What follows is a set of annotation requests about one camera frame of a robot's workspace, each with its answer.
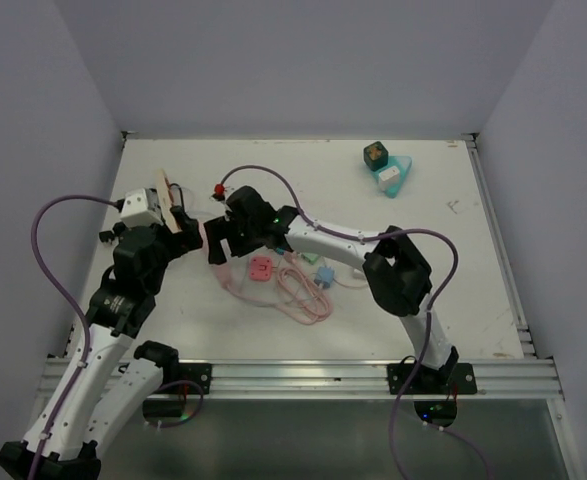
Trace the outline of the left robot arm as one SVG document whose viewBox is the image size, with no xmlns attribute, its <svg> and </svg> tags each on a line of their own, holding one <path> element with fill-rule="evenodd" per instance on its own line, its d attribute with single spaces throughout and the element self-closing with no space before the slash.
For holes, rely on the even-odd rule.
<svg viewBox="0 0 587 480">
<path fill-rule="evenodd" d="M 89 309 L 82 338 L 49 403 L 19 441 L 0 449 L 0 467 L 13 479 L 96 479 L 102 458 L 143 402 L 156 393 L 193 394 L 206 388 L 181 374 L 176 349 L 146 341 L 114 384 L 121 358 L 155 307 L 169 263 L 203 245 L 200 228 L 180 206 L 166 222 L 126 228 Z"/>
</svg>

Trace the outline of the blue charger plug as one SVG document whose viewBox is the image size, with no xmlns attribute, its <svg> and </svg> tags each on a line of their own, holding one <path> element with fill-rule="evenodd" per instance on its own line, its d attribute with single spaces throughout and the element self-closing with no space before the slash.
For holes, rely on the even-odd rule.
<svg viewBox="0 0 587 480">
<path fill-rule="evenodd" d="M 328 289 L 335 280 L 335 270 L 328 266 L 321 266 L 315 273 L 314 283 L 321 289 Z"/>
</svg>

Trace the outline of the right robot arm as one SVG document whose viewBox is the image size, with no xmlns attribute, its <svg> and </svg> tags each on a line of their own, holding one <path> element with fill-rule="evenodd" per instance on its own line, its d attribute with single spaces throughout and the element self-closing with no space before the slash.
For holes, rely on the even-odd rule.
<svg viewBox="0 0 587 480">
<path fill-rule="evenodd" d="M 402 322 L 415 349 L 415 375 L 422 387 L 437 393 L 453 382 L 459 353 L 434 308 L 459 265 L 459 253 L 449 238 L 420 228 L 389 226 L 381 233 L 366 233 L 331 226 L 309 217 L 298 203 L 275 209 L 250 186 L 224 203 L 224 214 L 204 224 L 210 264 L 223 265 L 229 256 L 268 248 L 313 253 L 358 270 L 375 303 Z M 451 268 L 439 286 L 433 285 L 432 267 L 412 240 L 420 234 L 442 241 L 451 251 Z"/>
</svg>

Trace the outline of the green charger plug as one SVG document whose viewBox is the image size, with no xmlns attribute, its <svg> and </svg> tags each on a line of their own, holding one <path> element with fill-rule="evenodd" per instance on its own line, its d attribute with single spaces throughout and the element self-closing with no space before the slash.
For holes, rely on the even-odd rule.
<svg viewBox="0 0 587 480">
<path fill-rule="evenodd" d="M 320 256 L 318 254 L 314 254 L 314 253 L 301 253 L 300 257 L 307 263 L 314 265 L 318 262 L 318 260 L 320 259 Z"/>
</svg>

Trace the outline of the dark green cube socket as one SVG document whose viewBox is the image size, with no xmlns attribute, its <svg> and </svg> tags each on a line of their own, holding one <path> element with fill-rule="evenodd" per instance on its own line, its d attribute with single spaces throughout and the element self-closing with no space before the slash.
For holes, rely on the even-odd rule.
<svg viewBox="0 0 587 480">
<path fill-rule="evenodd" d="M 381 141 L 376 141 L 363 149 L 363 160 L 371 171 L 377 171 L 388 165 L 389 153 Z"/>
</svg>

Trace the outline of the pink power strip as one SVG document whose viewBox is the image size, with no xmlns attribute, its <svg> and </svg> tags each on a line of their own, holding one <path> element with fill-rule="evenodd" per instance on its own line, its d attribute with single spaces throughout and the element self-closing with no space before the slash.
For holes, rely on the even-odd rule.
<svg viewBox="0 0 587 480">
<path fill-rule="evenodd" d="M 208 264 L 220 286 L 223 289 L 228 289 L 232 282 L 232 274 L 222 247 L 222 241 L 227 238 L 226 220 L 223 217 L 218 217 L 202 222 L 200 233 Z"/>
</svg>

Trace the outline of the pink adapter plug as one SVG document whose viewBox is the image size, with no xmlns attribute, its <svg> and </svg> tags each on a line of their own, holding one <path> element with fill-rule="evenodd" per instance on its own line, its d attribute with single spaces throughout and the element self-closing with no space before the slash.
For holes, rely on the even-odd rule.
<svg viewBox="0 0 587 480">
<path fill-rule="evenodd" d="M 269 282 L 274 272 L 273 260 L 265 255 L 256 255 L 249 260 L 248 276 L 254 282 Z"/>
</svg>

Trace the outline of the teal triangular power strip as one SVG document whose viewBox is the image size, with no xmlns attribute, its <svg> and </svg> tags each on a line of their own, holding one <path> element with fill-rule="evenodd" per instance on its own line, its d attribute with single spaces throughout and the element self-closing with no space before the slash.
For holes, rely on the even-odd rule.
<svg viewBox="0 0 587 480">
<path fill-rule="evenodd" d="M 410 174 L 412 164 L 410 156 L 389 156 L 386 166 L 377 170 L 368 169 L 368 173 L 386 197 L 396 198 Z"/>
</svg>

